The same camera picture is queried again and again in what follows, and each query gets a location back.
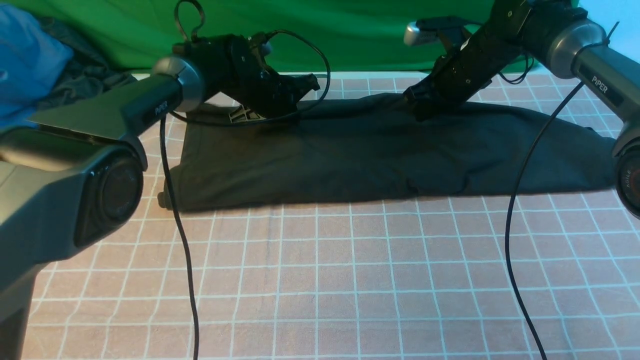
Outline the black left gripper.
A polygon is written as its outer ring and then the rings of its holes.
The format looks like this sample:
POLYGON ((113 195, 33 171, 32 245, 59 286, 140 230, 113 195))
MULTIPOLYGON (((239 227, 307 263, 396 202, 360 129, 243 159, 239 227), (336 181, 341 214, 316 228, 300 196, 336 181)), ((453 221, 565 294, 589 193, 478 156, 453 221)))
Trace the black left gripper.
POLYGON ((249 38, 192 34, 173 44, 173 78, 181 86, 176 113, 201 109, 223 93, 238 102, 231 121, 287 121, 299 116, 298 103, 321 87, 312 73, 282 75, 250 48, 249 38))

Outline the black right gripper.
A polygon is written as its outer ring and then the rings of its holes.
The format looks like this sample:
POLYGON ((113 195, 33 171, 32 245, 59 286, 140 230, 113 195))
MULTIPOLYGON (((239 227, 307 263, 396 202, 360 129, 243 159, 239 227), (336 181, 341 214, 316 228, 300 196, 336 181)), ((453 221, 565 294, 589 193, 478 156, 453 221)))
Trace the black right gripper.
POLYGON ((457 109, 515 61, 532 9, 528 0, 496 0, 474 34, 446 51, 425 79, 404 91, 415 119, 425 121, 457 109))

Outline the gray right robot arm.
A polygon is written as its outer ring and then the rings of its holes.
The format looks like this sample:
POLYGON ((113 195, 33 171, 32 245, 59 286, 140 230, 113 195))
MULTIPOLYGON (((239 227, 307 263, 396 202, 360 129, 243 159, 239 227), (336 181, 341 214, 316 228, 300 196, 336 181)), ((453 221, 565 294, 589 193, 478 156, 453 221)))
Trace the gray right robot arm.
POLYGON ((622 205, 639 216, 639 64, 610 48, 605 29, 569 0, 496 0, 487 21, 404 91, 419 121, 459 107, 524 54, 560 79, 579 79, 622 121, 612 156, 622 205))

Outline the gray left robot arm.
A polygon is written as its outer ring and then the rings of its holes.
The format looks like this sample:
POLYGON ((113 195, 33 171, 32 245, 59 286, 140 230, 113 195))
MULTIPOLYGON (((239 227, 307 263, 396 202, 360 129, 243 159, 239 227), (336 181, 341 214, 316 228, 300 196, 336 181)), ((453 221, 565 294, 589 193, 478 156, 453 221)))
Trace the gray left robot arm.
POLYGON ((148 167, 139 140, 146 130, 220 92, 240 103, 231 126, 298 116, 298 102, 320 85, 313 74, 282 75, 267 65, 274 36, 192 33, 157 61, 151 76, 2 129, 3 360, 22 356, 39 271, 78 255, 135 213, 148 167))

